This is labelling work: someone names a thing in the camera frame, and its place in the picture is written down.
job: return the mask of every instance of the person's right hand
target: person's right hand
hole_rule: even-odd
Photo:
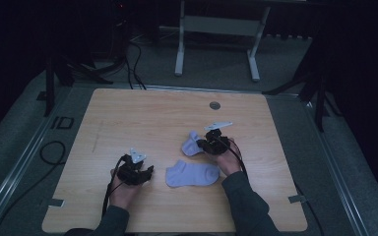
[[[238,156],[241,156],[240,150],[235,144],[233,138],[230,138],[229,143],[230,143],[230,148],[235,153],[237,153]],[[232,153],[230,150],[227,150],[223,154],[219,154],[219,155],[211,155],[207,153],[207,156],[217,163],[220,170],[222,170],[222,172],[226,176],[241,170],[237,157],[235,157],[234,153]]]
[[[112,169],[110,173],[112,176],[114,174],[114,170]],[[127,185],[125,183],[121,183],[118,176],[115,175],[111,186],[111,191],[113,192],[109,196],[109,203],[116,207],[128,209],[130,204],[140,192],[142,186],[143,184]]]

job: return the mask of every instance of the metal frame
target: metal frame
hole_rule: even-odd
[[[224,19],[185,16],[185,1],[180,1],[180,26],[179,26],[179,47],[177,49],[175,76],[182,76],[183,61],[185,55],[184,33],[186,31],[222,33],[233,35],[254,36],[253,47],[247,50],[247,59],[250,65],[251,79],[254,82],[260,80],[259,70],[257,69],[256,53],[263,35],[270,12],[270,7],[266,7],[261,21]]]

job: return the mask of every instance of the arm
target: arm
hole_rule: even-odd
[[[238,235],[280,235],[268,215],[269,205],[251,189],[243,172],[230,174],[222,186]]]
[[[141,186],[142,185],[129,186],[121,184],[118,177],[115,176],[112,183],[113,192],[109,196],[110,206],[106,210],[106,214],[100,221],[99,226],[91,235],[124,235],[130,217],[128,207],[140,192]]]
[[[241,156],[233,139],[231,139],[230,148]],[[228,150],[210,158],[217,162],[227,176],[222,186],[229,201],[237,234],[240,236],[280,235],[275,223],[268,215],[269,205],[251,189],[234,154]]]

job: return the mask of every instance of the tabletop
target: tabletop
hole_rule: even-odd
[[[212,109],[217,102],[219,109]],[[94,91],[53,199],[42,223],[46,232],[96,228],[109,170],[130,148],[143,152],[152,180],[145,183],[130,207],[128,232],[234,232],[228,201],[221,186],[224,175],[210,186],[170,188],[165,170],[178,160],[211,163],[204,153],[188,157],[182,144],[194,130],[201,137],[214,122],[234,138],[249,180],[270,206],[269,215],[280,231],[303,231],[307,222],[297,195],[267,100],[261,94],[195,90]]]

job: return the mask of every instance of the sock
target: sock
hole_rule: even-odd
[[[199,137],[198,134],[196,134],[196,131],[191,131],[189,133],[189,139],[185,141],[185,143],[183,143],[182,145],[183,153],[185,153],[185,155],[187,156],[192,156],[204,151],[203,149],[198,147],[198,144],[196,144],[196,141],[200,139],[201,137]]]
[[[219,177],[220,169],[215,165],[178,160],[174,166],[166,168],[165,183],[169,187],[207,186],[214,184]]]

